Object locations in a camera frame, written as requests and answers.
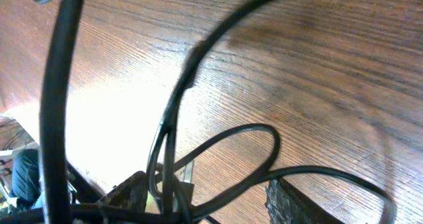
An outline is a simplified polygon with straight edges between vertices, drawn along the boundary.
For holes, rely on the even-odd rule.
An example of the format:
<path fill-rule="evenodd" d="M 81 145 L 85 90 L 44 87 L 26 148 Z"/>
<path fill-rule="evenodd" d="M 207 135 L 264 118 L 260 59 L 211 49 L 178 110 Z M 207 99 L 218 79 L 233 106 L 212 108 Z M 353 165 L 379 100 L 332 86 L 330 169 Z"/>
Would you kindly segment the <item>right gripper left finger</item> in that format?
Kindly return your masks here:
<path fill-rule="evenodd" d="M 103 196 L 96 204 L 145 212 L 147 204 L 147 175 L 137 171 L 112 191 Z"/>

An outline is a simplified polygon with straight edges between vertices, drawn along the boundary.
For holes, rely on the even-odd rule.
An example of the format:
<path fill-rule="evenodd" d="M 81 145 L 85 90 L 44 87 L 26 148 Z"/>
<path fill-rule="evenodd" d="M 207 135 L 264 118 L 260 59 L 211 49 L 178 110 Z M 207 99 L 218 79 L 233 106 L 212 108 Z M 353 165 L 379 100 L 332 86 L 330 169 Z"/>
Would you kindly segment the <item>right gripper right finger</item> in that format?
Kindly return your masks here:
<path fill-rule="evenodd" d="M 283 178 L 269 181 L 265 206 L 271 224 L 343 224 Z"/>

